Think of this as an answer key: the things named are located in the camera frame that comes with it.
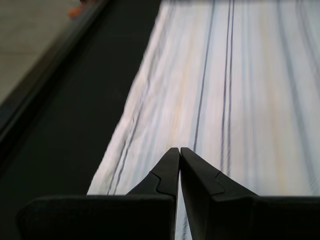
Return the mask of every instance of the orange object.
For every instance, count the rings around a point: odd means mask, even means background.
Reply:
[[[87,4],[87,2],[89,3],[95,3],[96,0],[81,0],[81,4],[79,6],[76,6],[72,9],[70,9],[67,13],[67,15],[71,18],[71,19],[75,19],[76,17],[78,17],[83,10],[85,9],[85,6]]]

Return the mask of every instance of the black plastic part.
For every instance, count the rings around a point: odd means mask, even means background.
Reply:
[[[319,197],[261,197],[188,148],[181,186],[193,240],[320,239]]]
[[[179,149],[176,147],[170,148],[136,187],[128,194],[146,193],[146,189],[151,191],[150,184],[155,184],[155,177],[159,179],[159,184],[155,188],[157,193],[171,195],[177,198],[178,194],[178,179],[179,179]]]
[[[178,148],[171,148],[125,196],[56,196],[34,200],[17,215],[22,238],[173,240],[179,158]]]
[[[89,4],[0,107],[0,240],[20,239],[15,217],[32,199],[87,193],[160,3]]]

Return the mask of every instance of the striped fabric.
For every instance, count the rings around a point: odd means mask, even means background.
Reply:
[[[258,195],[320,195],[320,2],[163,2],[88,194],[189,147]],[[179,190],[176,239],[191,239]]]

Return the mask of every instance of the white fabric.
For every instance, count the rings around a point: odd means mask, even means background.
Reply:
[[[189,147],[258,195],[320,195],[319,12],[163,2],[88,194],[126,194],[169,148]],[[191,239],[185,221],[180,189],[176,239]]]

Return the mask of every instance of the black table edge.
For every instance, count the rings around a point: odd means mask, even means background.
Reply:
[[[46,98],[42,90],[62,61],[85,35],[109,0],[89,4],[42,55],[23,80],[0,106],[0,167],[15,145],[40,103]]]

